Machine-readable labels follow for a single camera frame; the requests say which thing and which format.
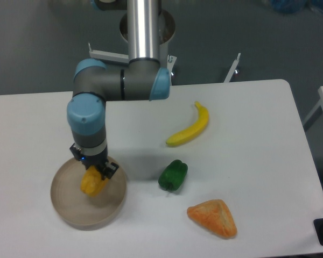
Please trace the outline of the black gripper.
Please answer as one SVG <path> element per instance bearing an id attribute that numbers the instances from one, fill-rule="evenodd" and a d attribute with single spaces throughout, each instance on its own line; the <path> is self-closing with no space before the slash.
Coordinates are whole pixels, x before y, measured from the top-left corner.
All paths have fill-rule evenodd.
<path id="1" fill-rule="evenodd" d="M 96 170 L 101 175 L 101 180 L 111 179 L 118 170 L 119 165 L 108 161 L 108 147 L 105 147 L 100 153 L 96 155 L 86 155 L 80 146 L 73 143 L 69 150 L 71 151 L 75 160 L 82 162 L 88 169 L 90 166 L 96 166 Z"/>

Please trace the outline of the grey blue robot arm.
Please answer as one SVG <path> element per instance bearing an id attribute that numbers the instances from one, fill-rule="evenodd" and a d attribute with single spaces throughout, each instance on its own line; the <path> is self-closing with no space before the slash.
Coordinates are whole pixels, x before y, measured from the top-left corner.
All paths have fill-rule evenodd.
<path id="1" fill-rule="evenodd" d="M 170 76 L 159 61 L 160 1 L 93 1 L 100 10 L 127 10 L 128 67 L 107 71 L 97 59 L 78 63 L 74 91 L 67 105 L 67 121 L 74 143 L 70 150 L 86 169 L 110 179 L 119 166 L 108 160 L 106 103 L 167 99 Z"/>

